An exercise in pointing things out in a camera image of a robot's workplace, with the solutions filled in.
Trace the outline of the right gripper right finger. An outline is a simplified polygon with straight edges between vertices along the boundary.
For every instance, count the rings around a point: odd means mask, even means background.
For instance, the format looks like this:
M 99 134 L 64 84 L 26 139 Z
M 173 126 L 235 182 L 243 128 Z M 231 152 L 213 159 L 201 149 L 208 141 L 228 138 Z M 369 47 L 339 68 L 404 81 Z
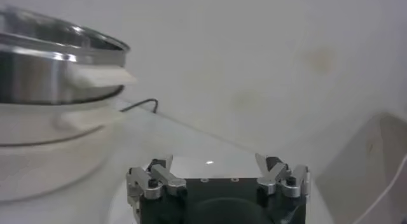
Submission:
M 267 195 L 280 192 L 289 199 L 310 199 L 310 170 L 305 165 L 297 165 L 293 170 L 278 157 L 266 157 L 255 154 L 256 163 L 261 171 L 257 184 Z

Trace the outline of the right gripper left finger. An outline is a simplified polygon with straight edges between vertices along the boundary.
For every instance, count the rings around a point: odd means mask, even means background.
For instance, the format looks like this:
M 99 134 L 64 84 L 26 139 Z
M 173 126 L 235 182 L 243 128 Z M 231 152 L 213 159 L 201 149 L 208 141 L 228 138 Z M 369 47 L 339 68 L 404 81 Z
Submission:
M 144 169 L 131 167 L 126 174 L 127 202 L 134 214 L 141 213 L 142 201 L 159 201 L 169 195 L 183 199 L 187 194 L 186 180 L 170 172 L 173 156 L 154 158 Z

